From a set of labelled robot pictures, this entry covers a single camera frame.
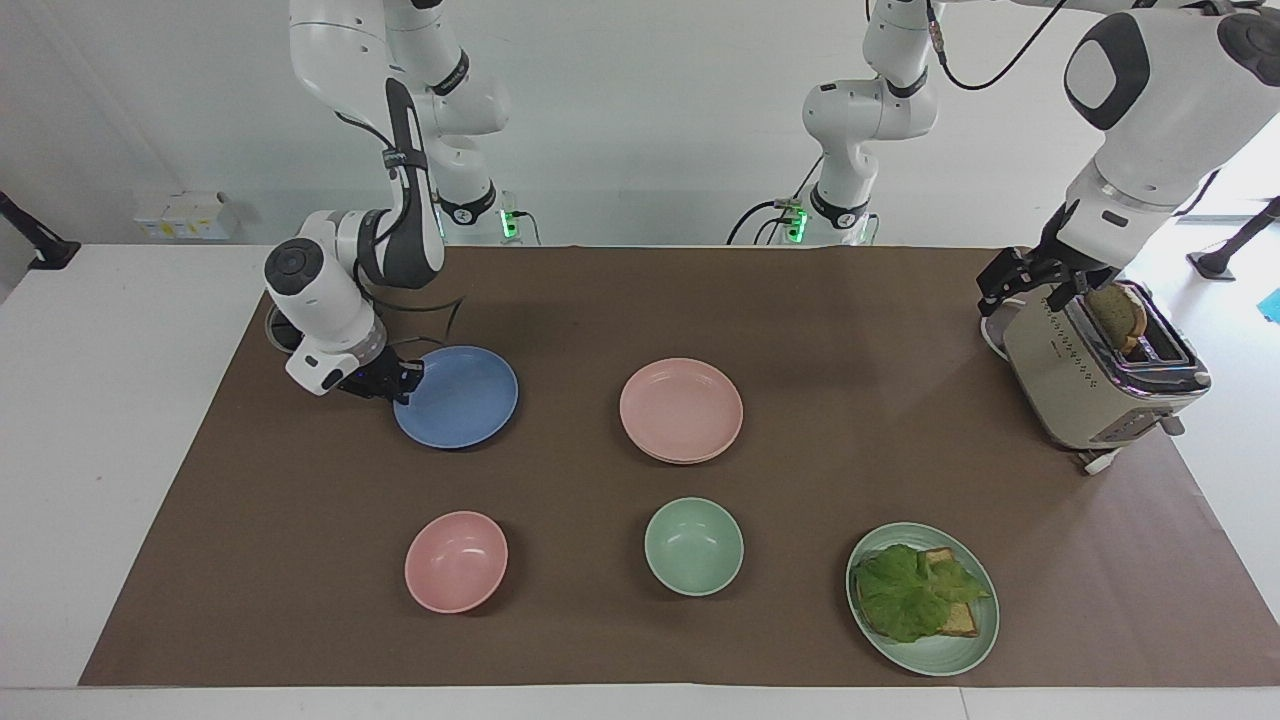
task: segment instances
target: white table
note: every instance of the white table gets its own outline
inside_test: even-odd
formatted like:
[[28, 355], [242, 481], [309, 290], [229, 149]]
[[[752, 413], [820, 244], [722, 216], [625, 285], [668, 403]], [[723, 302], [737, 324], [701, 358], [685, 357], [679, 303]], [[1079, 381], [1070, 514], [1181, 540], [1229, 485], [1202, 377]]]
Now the white table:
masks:
[[[1276, 614], [1280, 325], [1256, 305], [1280, 284], [1280, 232], [1238, 256], [1240, 282], [1192, 279], [1183, 254], [1224, 234], [1166, 231], [1130, 275], [1215, 375], [1178, 446]], [[73, 689], [257, 304], [266, 252], [87, 246], [0, 305], [0, 717], [1280, 716], [1280, 688]]]

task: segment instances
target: toast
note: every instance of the toast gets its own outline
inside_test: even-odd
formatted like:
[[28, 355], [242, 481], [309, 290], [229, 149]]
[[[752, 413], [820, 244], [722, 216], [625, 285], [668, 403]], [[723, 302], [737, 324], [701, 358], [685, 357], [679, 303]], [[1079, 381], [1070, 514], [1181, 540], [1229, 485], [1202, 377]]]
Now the toast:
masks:
[[1138, 347], [1138, 340], [1147, 333], [1147, 309], [1132, 290], [1111, 283], [1084, 296], [1098, 329], [1107, 336], [1120, 355], [1129, 355]]
[[[955, 559], [956, 553], [952, 552], [950, 547], [936, 547], [933, 550], [924, 551], [924, 561], [929, 565]], [[973, 609], [969, 607], [968, 602], [951, 603], [951, 615], [947, 618], [947, 621], [942, 624], [942, 629], [938, 630], [938, 634], [952, 638], [978, 637], [978, 621], [974, 620]]]

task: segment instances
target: lettuce leaf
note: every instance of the lettuce leaf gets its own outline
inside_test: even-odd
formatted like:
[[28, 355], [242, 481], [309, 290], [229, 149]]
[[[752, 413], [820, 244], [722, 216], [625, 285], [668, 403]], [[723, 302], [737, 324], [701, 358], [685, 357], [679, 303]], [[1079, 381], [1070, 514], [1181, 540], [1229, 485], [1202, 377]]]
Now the lettuce leaf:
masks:
[[867, 623], [877, 633], [902, 643], [937, 634], [952, 602], [987, 596], [977, 578], [959, 562], [943, 560], [931, 565], [923, 552], [905, 544], [884, 548], [860, 562], [854, 573]]

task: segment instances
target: white cable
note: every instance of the white cable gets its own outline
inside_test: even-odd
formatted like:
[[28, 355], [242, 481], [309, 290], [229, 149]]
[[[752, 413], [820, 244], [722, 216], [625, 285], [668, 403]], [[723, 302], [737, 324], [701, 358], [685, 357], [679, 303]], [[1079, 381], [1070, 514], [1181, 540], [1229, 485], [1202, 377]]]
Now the white cable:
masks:
[[[1021, 300], [1009, 299], [1009, 300], [1005, 300], [1004, 302], [1000, 304], [1001, 307], [1004, 307], [1005, 305], [1016, 305], [1019, 307], [1025, 307], [1027, 302], [1024, 302]], [[995, 313], [992, 315], [988, 315], [988, 316], [978, 320], [978, 332], [982, 333], [982, 340], [987, 341], [987, 347], [989, 347], [992, 352], [995, 352], [996, 355], [998, 355], [1001, 360], [1004, 360], [1005, 363], [1009, 363], [1009, 355], [1004, 350], [1001, 350], [998, 346], [996, 346], [995, 341], [991, 340], [991, 331], [987, 329], [987, 322], [991, 320], [991, 318], [993, 315], [995, 315]]]

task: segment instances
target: green indicator light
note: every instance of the green indicator light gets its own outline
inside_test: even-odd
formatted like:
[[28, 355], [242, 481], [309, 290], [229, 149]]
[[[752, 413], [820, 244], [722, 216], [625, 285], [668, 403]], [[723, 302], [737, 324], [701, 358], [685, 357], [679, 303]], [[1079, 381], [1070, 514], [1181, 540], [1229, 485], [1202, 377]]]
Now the green indicator light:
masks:
[[507, 240], [511, 240], [518, 233], [520, 225], [516, 224], [516, 219], [511, 217], [511, 213], [502, 210], [502, 234], [507, 236]]
[[795, 219], [791, 220], [791, 227], [787, 228], [787, 240], [795, 243], [804, 242], [804, 229], [809, 224], [809, 213], [804, 210], [796, 210]]

